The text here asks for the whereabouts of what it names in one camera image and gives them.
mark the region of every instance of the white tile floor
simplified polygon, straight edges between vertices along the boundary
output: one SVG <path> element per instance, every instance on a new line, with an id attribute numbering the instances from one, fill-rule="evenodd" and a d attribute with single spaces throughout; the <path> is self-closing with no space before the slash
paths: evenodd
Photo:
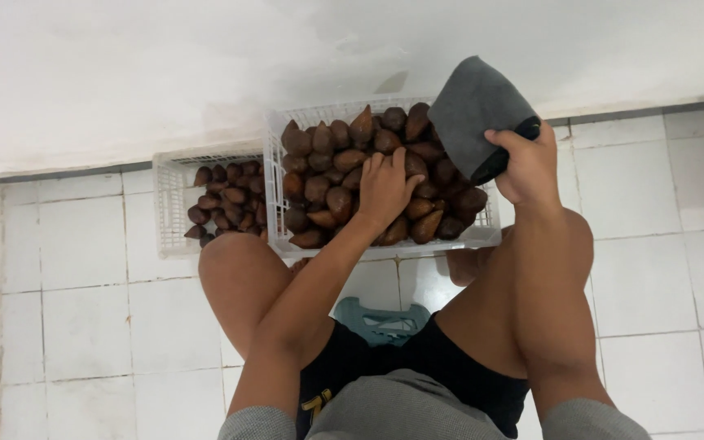
<path id="1" fill-rule="evenodd" d="M 654 438 L 704 440 L 704 111 L 556 132 L 603 382 Z M 2 440 L 215 438 L 242 360 L 196 257 L 156 256 L 152 204 L 150 171 L 5 189 Z M 438 256 L 361 263 L 342 296 L 433 312 L 459 291 Z M 541 438 L 531 399 L 519 429 Z"/>

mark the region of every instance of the black shorts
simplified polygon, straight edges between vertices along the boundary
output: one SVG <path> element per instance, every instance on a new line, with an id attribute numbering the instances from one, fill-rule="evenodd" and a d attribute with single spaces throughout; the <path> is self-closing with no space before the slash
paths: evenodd
<path id="1" fill-rule="evenodd" d="M 378 376 L 408 368 L 445 386 L 464 403 L 483 411 L 509 438 L 518 423 L 529 385 L 487 369 L 461 350 L 436 325 L 435 314 L 403 347 L 369 347 L 360 335 L 336 321 L 317 358 L 300 371 L 297 433 L 303 440 L 311 421 L 341 388 L 360 376 Z"/>

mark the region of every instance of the hand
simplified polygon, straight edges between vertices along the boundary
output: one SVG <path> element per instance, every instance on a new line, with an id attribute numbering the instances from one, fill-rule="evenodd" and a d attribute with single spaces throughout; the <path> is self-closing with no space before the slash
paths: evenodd
<path id="1" fill-rule="evenodd" d="M 411 192 L 428 176 L 413 175 L 406 180 L 406 149 L 397 149 L 392 156 L 374 153 L 363 164 L 360 179 L 360 209 L 357 215 L 373 221 L 378 234 L 401 214 L 411 199 Z"/>
<path id="2" fill-rule="evenodd" d="M 509 152 L 507 171 L 496 177 L 504 198 L 516 207 L 561 207 L 555 134 L 547 122 L 542 121 L 540 135 L 534 141 L 509 130 L 488 130 L 485 139 Z"/>

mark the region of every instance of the light blue plastic stool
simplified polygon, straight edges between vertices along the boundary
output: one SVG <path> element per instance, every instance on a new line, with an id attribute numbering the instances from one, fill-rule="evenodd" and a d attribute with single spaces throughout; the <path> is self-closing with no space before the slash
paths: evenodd
<path id="1" fill-rule="evenodd" d="M 345 297 L 339 301 L 333 315 L 341 324 L 361 335 L 371 347 L 385 344 L 401 346 L 422 330 L 431 317 L 428 309 L 419 304 L 411 305 L 406 312 L 375 310 L 360 305 L 358 297 Z M 391 328 L 399 326 L 399 323 L 402 324 L 401 328 Z"/>

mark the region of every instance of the gray cloth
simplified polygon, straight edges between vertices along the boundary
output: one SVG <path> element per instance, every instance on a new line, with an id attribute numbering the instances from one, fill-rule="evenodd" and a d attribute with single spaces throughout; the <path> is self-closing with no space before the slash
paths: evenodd
<path id="1" fill-rule="evenodd" d="M 515 130 L 536 115 L 518 89 L 479 56 L 455 67 L 428 110 L 447 155 L 466 178 L 499 148 L 485 140 L 485 130 Z"/>
<path id="2" fill-rule="evenodd" d="M 542 423 L 544 440 L 646 440 L 648 433 L 617 409 L 585 398 L 564 402 Z M 295 440 L 283 411 L 252 406 L 228 416 L 219 440 Z M 460 403 L 445 387 L 411 370 L 363 376 L 319 413 L 309 440 L 436 440 L 506 437 L 482 411 Z"/>

